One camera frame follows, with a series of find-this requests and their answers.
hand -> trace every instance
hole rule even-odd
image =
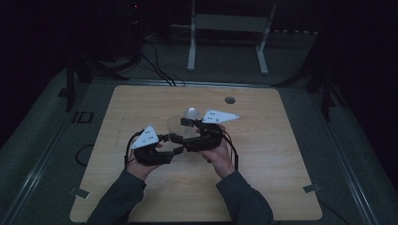
[[[202,158],[213,164],[216,174],[221,179],[235,171],[225,139],[222,139],[218,147],[212,150],[199,151],[198,153],[202,155]]]
[[[137,159],[131,161],[135,158],[134,152],[131,151],[129,156],[130,163],[127,165],[126,171],[135,175],[136,177],[140,178],[141,180],[145,181],[149,174],[155,170],[156,168],[160,167],[160,165],[156,166],[146,166],[137,161]]]

white metal frame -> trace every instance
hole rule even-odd
[[[269,28],[272,25],[273,16],[277,4],[272,5],[272,9],[268,17],[242,17],[242,16],[226,16],[226,15],[209,15],[196,14],[195,0],[191,0],[191,46],[188,56],[188,71],[195,70],[195,55],[196,55],[196,29],[215,29],[215,30],[230,30],[230,31],[251,31],[262,32],[263,37],[259,45],[255,46],[258,64],[260,66],[261,74],[268,75],[268,68],[266,58],[264,56],[264,47],[269,34]]]

gray floor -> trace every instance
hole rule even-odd
[[[272,34],[266,47],[268,76],[260,74],[254,48],[249,45],[233,46],[222,39],[208,40],[204,36],[198,43],[195,71],[188,72],[189,46],[184,36],[175,37],[169,43],[156,37],[151,40],[156,43],[162,70],[177,75],[187,85],[266,88],[299,71],[314,38],[303,34]],[[155,62],[149,45],[145,45],[144,53]],[[13,203],[16,203],[21,208],[14,211],[19,212],[15,224],[74,224],[69,220],[69,212],[75,197],[69,190],[80,185],[84,174],[84,167],[75,161],[75,154],[81,147],[95,142],[113,89],[119,84],[165,85],[159,82],[157,74],[144,69],[150,67],[147,62],[143,60],[139,65],[124,73],[130,77],[129,82],[116,82],[96,73],[92,84],[77,83],[78,102],[71,112],[64,112],[66,100],[57,97],[65,87],[65,71],[53,79],[0,151],[0,215],[15,208]],[[278,90],[308,173],[313,184],[322,187],[316,192],[318,199],[350,224],[398,224],[397,193],[354,115],[336,101],[337,106],[330,108],[331,122],[325,122],[318,110],[320,94],[308,94],[304,88],[307,81],[305,78]],[[94,113],[92,123],[72,123],[77,111]],[[41,161],[46,166],[35,167],[42,154],[48,156]],[[88,160],[89,154],[90,148],[85,149],[82,160]],[[348,168],[342,161],[348,162]],[[35,168],[43,174],[30,173]],[[28,183],[32,187],[20,193],[26,177],[39,182]],[[361,206],[363,199],[369,207]],[[372,211],[363,212],[363,208]],[[323,217],[318,221],[283,221],[281,224],[345,224],[324,205],[322,211]],[[363,219],[366,215],[375,219]]]

table top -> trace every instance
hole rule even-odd
[[[225,102],[226,97],[236,100]],[[70,219],[85,222],[123,170],[133,133],[151,124],[167,134],[167,120],[189,107],[238,113],[223,125],[239,154],[239,171],[268,200],[275,220],[320,219],[322,212],[279,93],[274,89],[221,87],[118,86],[105,114]],[[197,153],[184,151],[146,179],[144,199],[130,221],[230,221],[215,185],[220,177]]]

person's left hand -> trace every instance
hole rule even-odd
[[[130,163],[127,165],[126,171],[128,173],[131,173],[135,175],[136,177],[140,178],[141,180],[146,180],[148,175],[155,170],[156,168],[160,167],[160,165],[156,166],[146,166],[137,161],[137,159],[131,161],[133,158],[135,158],[134,155],[134,150],[131,151],[130,156],[129,156],[129,161]]]

